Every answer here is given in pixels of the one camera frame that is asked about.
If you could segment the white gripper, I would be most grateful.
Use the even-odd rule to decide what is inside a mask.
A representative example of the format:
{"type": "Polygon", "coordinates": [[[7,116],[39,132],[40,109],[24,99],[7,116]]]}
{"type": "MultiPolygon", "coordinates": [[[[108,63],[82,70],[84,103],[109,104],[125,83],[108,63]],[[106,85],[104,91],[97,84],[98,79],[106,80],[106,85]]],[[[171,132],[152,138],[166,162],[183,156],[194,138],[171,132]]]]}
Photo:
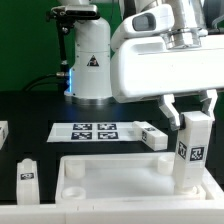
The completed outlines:
{"type": "Polygon", "coordinates": [[[125,41],[111,59],[113,97],[126,103],[161,96],[159,109],[175,131],[181,122],[174,95],[202,91],[202,112],[213,118],[216,90],[224,89],[224,35],[203,37],[201,43],[199,48],[169,50],[160,36],[125,41]]]}

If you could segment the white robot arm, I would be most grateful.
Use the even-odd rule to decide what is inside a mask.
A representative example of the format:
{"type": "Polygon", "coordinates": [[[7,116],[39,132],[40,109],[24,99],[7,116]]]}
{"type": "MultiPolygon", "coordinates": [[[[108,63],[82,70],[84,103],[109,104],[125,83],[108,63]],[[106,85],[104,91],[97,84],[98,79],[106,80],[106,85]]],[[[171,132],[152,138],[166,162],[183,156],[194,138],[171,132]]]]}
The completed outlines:
{"type": "Polygon", "coordinates": [[[87,103],[157,99],[180,129],[176,96],[199,93],[213,115],[224,77],[224,0],[59,0],[75,31],[68,93],[87,103]]]}

